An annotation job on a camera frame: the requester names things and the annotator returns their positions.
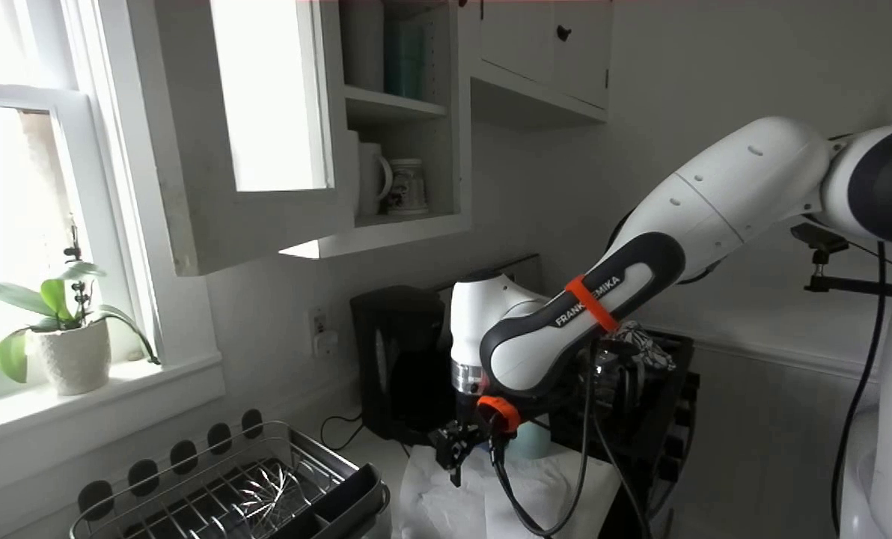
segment open cabinet door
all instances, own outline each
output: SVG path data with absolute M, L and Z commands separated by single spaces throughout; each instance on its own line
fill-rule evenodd
M 340 37 L 334 4 L 138 0 L 129 8 L 177 272 L 214 272 L 353 227 L 344 85 L 326 40 Z

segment orange band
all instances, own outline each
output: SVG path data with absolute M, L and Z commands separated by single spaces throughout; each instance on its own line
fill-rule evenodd
M 489 408 L 491 414 L 497 414 L 504 420 L 507 434 L 513 434 L 525 420 L 518 416 L 518 410 L 513 408 L 513 402 L 501 398 L 501 395 L 483 395 L 477 402 L 477 408 Z
M 599 296 L 587 287 L 587 281 L 579 276 L 566 285 L 566 291 L 596 318 L 596 324 L 605 332 L 618 332 L 621 321 L 603 308 Z

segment plant pot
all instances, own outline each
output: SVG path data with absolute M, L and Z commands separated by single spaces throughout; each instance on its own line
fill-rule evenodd
M 45 366 L 58 395 L 93 393 L 112 375 L 109 321 L 81 330 L 28 332 L 28 357 Z

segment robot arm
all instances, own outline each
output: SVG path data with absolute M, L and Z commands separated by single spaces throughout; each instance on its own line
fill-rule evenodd
M 892 127 L 837 145 L 780 116 L 748 122 L 660 184 L 605 257 L 555 299 L 504 276 L 459 281 L 450 321 L 456 393 L 513 437 L 522 420 L 549 408 L 570 363 L 563 351 L 596 326 L 612 332 L 664 287 L 700 278 L 777 223 L 802 214 L 850 236 L 892 243 Z M 892 347 L 883 357 L 880 395 L 870 503 L 892 537 Z M 452 434 L 440 443 L 435 434 L 435 447 L 440 464 L 459 470 L 471 443 L 450 440 L 477 437 L 468 429 Z
M 627 318 L 660 291 L 703 276 L 772 223 L 802 214 L 831 158 L 832 145 L 811 128 L 757 121 L 673 170 L 627 218 L 605 257 L 542 308 L 495 308 L 518 296 L 504 278 L 456 285 L 456 389 L 542 398 L 563 371 L 563 351 L 603 324 L 581 303 L 585 291 L 608 318 Z

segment dish rack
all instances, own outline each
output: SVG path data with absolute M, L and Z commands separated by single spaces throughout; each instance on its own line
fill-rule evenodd
M 84 491 L 69 539 L 334 539 L 356 537 L 391 503 L 373 467 L 281 423 L 217 437 L 171 474 L 145 474 L 90 506 Z

